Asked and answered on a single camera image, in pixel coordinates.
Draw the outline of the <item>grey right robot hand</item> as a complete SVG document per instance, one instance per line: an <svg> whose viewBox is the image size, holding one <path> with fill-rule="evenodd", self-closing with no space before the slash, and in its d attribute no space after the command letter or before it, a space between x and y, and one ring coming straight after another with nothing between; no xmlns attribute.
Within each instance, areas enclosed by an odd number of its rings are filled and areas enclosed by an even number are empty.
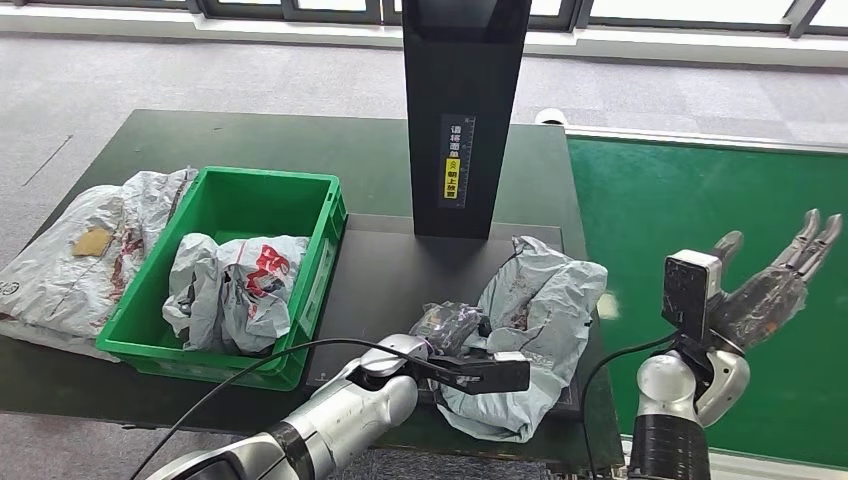
<svg viewBox="0 0 848 480"><path fill-rule="evenodd" d="M820 211L804 214L790 243L763 270L732 292L710 301L708 326L740 352L769 339L804 308L808 284L842 232L837 213L820 223Z"/></svg>

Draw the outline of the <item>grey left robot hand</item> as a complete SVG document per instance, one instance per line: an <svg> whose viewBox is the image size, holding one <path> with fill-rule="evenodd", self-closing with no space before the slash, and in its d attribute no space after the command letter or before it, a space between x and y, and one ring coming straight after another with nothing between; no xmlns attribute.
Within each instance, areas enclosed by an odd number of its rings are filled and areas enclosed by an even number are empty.
<svg viewBox="0 0 848 480"><path fill-rule="evenodd" d="M423 339L432 354L456 357L464 342L488 322L483 309L462 302L428 303L409 334Z"/></svg>

